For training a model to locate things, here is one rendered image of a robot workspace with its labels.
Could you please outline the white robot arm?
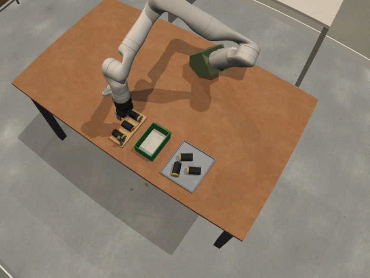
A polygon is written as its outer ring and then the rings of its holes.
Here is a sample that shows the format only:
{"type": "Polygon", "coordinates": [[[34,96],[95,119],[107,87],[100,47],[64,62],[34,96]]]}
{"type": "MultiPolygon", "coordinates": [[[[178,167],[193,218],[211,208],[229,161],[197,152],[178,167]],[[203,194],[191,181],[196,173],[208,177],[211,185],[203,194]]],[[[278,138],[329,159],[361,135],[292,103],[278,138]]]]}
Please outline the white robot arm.
{"type": "Polygon", "coordinates": [[[114,95],[122,96],[127,93],[127,77],[134,58],[145,42],[151,27],[163,12],[180,18],[195,33],[209,41],[229,40],[239,45],[213,51],[209,56],[209,63],[213,68],[250,68],[255,65],[260,52],[259,45],[215,17],[186,0],[147,0],[141,15],[118,47],[123,61],[107,58],[102,64],[102,74],[114,95]]]}

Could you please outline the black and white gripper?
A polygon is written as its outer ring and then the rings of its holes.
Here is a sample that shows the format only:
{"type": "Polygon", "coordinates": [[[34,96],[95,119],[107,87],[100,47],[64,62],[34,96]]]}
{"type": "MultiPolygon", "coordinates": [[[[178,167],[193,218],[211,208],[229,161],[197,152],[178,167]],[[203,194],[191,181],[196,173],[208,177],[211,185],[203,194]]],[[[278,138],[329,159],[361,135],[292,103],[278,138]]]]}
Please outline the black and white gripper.
{"type": "Polygon", "coordinates": [[[116,117],[119,121],[121,121],[121,118],[125,118],[128,115],[128,113],[133,109],[131,92],[129,88],[126,94],[122,96],[116,96],[111,92],[110,85],[108,85],[103,90],[102,95],[103,97],[108,97],[112,95],[112,100],[116,107],[116,111],[114,113],[116,114],[116,117]]]}

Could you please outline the black battery with yellow end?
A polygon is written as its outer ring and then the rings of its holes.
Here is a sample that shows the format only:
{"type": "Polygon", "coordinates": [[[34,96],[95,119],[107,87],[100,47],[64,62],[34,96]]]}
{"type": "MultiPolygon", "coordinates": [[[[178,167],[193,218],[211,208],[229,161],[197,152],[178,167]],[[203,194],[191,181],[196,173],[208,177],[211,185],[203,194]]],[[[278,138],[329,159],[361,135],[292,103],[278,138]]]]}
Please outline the black battery with yellow end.
{"type": "MultiPolygon", "coordinates": [[[[121,138],[123,138],[125,135],[124,134],[122,134],[121,132],[119,132],[118,130],[113,130],[113,132],[112,132],[112,136],[114,136],[115,138],[117,138],[118,137],[118,135],[121,137],[121,138]]],[[[126,136],[125,136],[126,137],[126,136]]]]}
{"type": "Polygon", "coordinates": [[[179,154],[179,161],[193,161],[193,154],[179,154]]]}
{"type": "Polygon", "coordinates": [[[141,117],[141,115],[137,114],[133,110],[130,111],[130,113],[128,114],[128,116],[131,117],[131,118],[133,118],[137,122],[138,122],[138,119],[141,117]]]}
{"type": "Polygon", "coordinates": [[[181,163],[175,162],[172,170],[172,175],[173,177],[179,177],[180,169],[181,169],[181,163]]]}
{"type": "Polygon", "coordinates": [[[130,124],[129,122],[127,122],[125,120],[121,121],[120,126],[124,127],[128,131],[130,131],[134,127],[132,124],[130,124]]]}
{"type": "Polygon", "coordinates": [[[187,167],[187,174],[201,175],[201,168],[198,168],[198,167],[187,167]]]}

